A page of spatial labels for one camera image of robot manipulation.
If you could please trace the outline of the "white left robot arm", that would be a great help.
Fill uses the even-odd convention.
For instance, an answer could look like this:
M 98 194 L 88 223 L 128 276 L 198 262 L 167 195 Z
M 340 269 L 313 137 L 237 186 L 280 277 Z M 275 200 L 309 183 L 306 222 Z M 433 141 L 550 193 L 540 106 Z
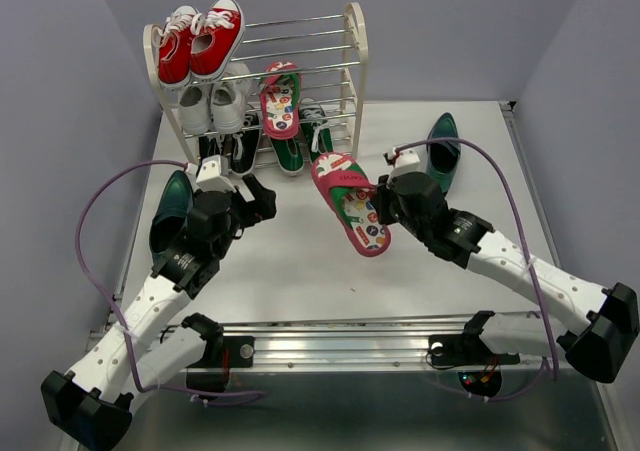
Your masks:
M 44 379 L 49 420 L 85 448 L 113 449 L 144 394 L 171 388 L 171 379 L 190 365 L 215 363 L 228 375 L 233 353 L 224 328 L 200 313 L 185 317 L 164 342 L 156 340 L 217 274 L 244 230 L 275 217 L 275 191 L 253 175 L 243 181 L 250 201 L 234 186 L 197 192 L 180 232 L 118 322 L 68 371 Z

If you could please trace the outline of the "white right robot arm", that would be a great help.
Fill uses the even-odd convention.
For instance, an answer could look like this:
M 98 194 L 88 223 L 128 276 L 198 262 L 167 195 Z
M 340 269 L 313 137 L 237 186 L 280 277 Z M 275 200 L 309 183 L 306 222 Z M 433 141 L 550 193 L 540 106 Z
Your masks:
M 601 383 L 618 376 L 639 335 L 632 288 L 605 288 L 526 255 L 489 222 L 449 207 L 439 185 L 421 172 L 380 177 L 373 202 L 381 223 L 400 224 L 437 258 L 538 304 L 559 322 L 553 342 L 582 375 Z

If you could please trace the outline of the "pink green sandal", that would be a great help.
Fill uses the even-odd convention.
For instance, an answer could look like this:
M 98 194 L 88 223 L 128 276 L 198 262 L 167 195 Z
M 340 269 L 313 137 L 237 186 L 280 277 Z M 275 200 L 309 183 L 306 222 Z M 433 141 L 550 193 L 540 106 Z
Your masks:
M 372 202 L 374 185 L 350 155 L 321 154 L 312 165 L 312 179 L 360 255 L 373 258 L 389 248 L 391 233 Z
M 264 133 L 284 141 L 296 136 L 299 128 L 301 77 L 296 64 L 274 62 L 260 79 L 259 98 Z

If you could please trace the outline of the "green canvas sneaker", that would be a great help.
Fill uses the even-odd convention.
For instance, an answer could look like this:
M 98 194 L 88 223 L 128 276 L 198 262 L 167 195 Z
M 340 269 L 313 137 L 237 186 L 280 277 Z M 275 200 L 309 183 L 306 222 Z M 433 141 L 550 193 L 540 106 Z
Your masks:
M 304 167 L 304 158 L 296 137 L 270 139 L 280 169 L 288 176 L 298 175 Z
M 322 106 L 312 98 L 303 98 L 298 113 L 310 161 L 314 162 L 322 154 L 333 152 L 330 126 Z

